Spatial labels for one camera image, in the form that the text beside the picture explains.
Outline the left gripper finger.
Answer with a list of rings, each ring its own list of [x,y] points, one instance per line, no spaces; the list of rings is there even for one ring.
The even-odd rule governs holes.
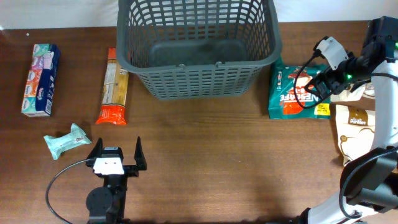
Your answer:
[[[137,137],[136,149],[134,152],[134,160],[137,165],[146,165],[147,164],[143,150],[142,150],[141,138],[139,136]]]
[[[96,145],[93,150],[88,154],[87,159],[94,159],[101,156],[101,150],[103,149],[103,140],[98,138]]]

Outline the beige Pantree snack bag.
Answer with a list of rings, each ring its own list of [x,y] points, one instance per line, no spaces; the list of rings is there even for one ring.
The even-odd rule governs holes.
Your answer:
[[[335,123],[344,166],[376,148],[397,146],[397,112],[336,105]]]

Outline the green Nescafe bag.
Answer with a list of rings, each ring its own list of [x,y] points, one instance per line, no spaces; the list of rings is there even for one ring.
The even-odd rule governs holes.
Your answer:
[[[304,89],[325,68],[326,65],[319,64],[300,71],[299,66],[286,65],[278,58],[271,65],[268,105],[270,119],[330,119],[330,100],[327,99],[314,108],[307,108],[319,102],[319,99]]]

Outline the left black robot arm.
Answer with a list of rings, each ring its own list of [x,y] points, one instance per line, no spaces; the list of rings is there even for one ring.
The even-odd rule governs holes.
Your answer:
[[[86,197],[89,211],[88,223],[131,223],[124,217],[127,181],[138,177],[140,171],[147,169],[147,162],[142,151],[141,139],[137,138],[134,151],[135,164],[124,165],[124,156],[120,147],[103,147],[103,140],[98,139],[93,150],[88,154],[86,166],[103,179],[103,185],[93,189]]]

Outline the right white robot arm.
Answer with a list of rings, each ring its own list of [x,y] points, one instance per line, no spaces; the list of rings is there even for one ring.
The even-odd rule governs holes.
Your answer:
[[[371,20],[358,57],[329,36],[314,46],[312,58],[317,57],[327,60],[329,66],[304,89],[320,101],[348,86],[373,84],[374,138],[370,151],[343,169],[339,191],[291,222],[356,223],[397,209],[397,19]]]

